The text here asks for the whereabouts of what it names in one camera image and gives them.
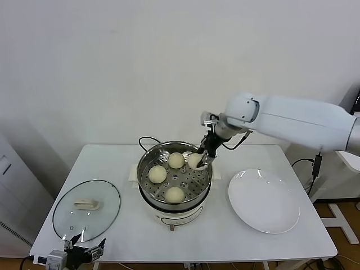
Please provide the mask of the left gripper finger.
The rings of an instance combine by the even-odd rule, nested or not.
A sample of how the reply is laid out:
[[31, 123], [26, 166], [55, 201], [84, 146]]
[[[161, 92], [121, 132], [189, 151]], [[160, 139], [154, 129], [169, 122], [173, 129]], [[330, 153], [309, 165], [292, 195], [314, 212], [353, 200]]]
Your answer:
[[89, 252], [92, 258], [100, 258], [104, 254], [106, 238], [104, 238], [97, 246], [91, 248]]
[[70, 240], [65, 240], [64, 242], [64, 249], [73, 249], [75, 244], [78, 242], [78, 240], [81, 238], [82, 234], [78, 234], [73, 236]]

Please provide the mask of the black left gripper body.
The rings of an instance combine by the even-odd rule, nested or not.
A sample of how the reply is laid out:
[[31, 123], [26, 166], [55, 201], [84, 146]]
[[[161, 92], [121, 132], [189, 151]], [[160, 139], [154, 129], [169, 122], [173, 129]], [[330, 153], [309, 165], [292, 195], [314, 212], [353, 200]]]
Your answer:
[[93, 255], [96, 247], [86, 248], [79, 246], [64, 245], [64, 252], [67, 253], [66, 266], [81, 266], [82, 264], [91, 263], [96, 260]]

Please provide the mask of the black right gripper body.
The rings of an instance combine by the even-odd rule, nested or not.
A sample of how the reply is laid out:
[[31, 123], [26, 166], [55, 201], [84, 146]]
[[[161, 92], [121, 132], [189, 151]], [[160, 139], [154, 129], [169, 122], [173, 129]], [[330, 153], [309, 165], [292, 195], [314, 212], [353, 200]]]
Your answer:
[[214, 128], [208, 130], [204, 138], [204, 149], [210, 158], [216, 158], [217, 149], [222, 145], [222, 137], [216, 134]]

